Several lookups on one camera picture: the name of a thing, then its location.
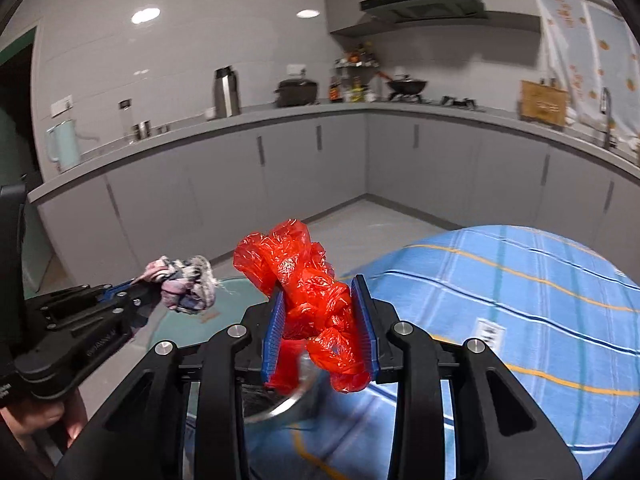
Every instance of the curtain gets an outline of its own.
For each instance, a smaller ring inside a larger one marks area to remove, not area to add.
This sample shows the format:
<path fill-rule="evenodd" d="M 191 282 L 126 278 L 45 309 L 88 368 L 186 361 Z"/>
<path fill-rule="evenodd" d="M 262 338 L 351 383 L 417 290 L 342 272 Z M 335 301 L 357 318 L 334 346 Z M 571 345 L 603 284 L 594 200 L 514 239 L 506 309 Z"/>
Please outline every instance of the curtain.
<path fill-rule="evenodd" d="M 638 44 L 624 20 L 584 0 L 539 0 L 550 71 L 568 90 L 577 120 L 603 130 L 602 89 L 612 134 L 634 150 L 640 136 Z"/>

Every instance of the metal screw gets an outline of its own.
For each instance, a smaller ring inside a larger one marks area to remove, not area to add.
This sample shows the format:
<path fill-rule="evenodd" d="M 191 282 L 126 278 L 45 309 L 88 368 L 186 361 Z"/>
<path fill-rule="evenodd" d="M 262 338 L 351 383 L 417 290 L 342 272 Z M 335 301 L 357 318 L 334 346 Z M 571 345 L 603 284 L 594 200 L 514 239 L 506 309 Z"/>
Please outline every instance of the metal screw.
<path fill-rule="evenodd" d="M 231 337 L 242 337 L 246 334 L 246 327 L 242 325 L 232 325 L 226 330 L 226 333 Z"/>
<path fill-rule="evenodd" d="M 411 323 L 408 323 L 406 321 L 398 321 L 394 325 L 394 331 L 400 335 L 409 335 L 414 331 L 414 327 L 411 325 Z"/>
<path fill-rule="evenodd" d="M 481 339 L 470 339 L 466 344 L 466 347 L 469 348 L 474 354 L 479 354 L 484 352 L 486 348 L 484 342 Z"/>
<path fill-rule="evenodd" d="M 174 345 L 171 343 L 171 341 L 161 341 L 154 348 L 156 354 L 158 355 L 167 355 L 173 349 Z"/>

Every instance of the electric kettle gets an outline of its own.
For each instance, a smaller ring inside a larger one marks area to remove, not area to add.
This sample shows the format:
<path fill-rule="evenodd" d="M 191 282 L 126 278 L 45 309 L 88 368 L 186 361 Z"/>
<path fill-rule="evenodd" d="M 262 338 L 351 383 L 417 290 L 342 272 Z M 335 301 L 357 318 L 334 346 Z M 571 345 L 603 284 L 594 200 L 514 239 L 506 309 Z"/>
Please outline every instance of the electric kettle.
<path fill-rule="evenodd" d="M 60 173 L 80 164 L 75 120 L 62 121 L 47 130 L 47 155 L 58 164 Z"/>

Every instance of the wooden cutting board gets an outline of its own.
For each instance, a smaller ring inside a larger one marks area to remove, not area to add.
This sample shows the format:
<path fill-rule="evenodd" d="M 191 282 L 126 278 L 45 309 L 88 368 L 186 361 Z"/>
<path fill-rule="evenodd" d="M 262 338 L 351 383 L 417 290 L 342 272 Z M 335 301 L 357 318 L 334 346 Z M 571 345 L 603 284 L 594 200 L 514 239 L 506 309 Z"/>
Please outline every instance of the wooden cutting board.
<path fill-rule="evenodd" d="M 567 92 L 533 81 L 521 81 L 521 83 L 520 118 L 524 121 L 540 121 L 555 129 L 564 129 Z"/>

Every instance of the wall outlet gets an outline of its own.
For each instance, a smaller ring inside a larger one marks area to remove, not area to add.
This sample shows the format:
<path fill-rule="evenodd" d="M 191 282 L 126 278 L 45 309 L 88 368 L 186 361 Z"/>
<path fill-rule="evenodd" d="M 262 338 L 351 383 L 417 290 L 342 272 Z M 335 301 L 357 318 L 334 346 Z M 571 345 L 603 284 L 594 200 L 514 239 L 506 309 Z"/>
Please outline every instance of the wall outlet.
<path fill-rule="evenodd" d="M 290 76 L 300 76 L 303 70 L 306 70 L 306 65 L 302 65 L 302 64 L 287 65 L 287 75 L 290 75 Z"/>
<path fill-rule="evenodd" d="M 60 115 L 62 112 L 69 110 L 74 105 L 73 98 L 68 95 L 64 99 L 60 99 L 60 101 L 56 101 L 51 105 L 51 117 L 55 117 Z"/>

